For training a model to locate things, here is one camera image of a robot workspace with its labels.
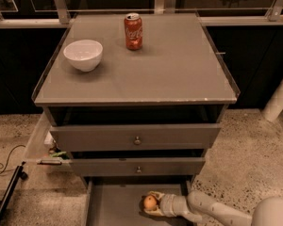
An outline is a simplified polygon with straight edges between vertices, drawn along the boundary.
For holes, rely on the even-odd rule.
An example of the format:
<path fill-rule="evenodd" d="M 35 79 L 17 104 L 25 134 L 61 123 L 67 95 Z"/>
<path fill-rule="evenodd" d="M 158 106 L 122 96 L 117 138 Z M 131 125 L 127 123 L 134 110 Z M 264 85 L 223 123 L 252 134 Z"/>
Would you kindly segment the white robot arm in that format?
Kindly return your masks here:
<path fill-rule="evenodd" d="M 283 226 L 283 199 L 278 197 L 262 200 L 250 216 L 200 191 L 188 196 L 150 191 L 143 199 L 143 210 L 148 215 L 183 217 L 194 223 L 203 223 L 205 216 L 210 216 L 224 226 Z"/>

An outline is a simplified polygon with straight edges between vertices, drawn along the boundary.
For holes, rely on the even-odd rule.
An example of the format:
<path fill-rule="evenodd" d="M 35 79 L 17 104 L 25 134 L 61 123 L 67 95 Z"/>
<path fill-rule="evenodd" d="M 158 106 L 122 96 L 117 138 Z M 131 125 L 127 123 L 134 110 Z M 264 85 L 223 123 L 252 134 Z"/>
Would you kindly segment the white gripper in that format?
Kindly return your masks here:
<path fill-rule="evenodd" d="M 175 194 L 163 194 L 158 191 L 149 191 L 147 195 L 147 200 L 149 202 L 160 202 L 159 209 L 156 210 L 146 210 L 143 209 L 144 213 L 155 216 L 155 217 L 174 217 L 175 212 L 173 209 L 173 201 L 175 198 Z"/>

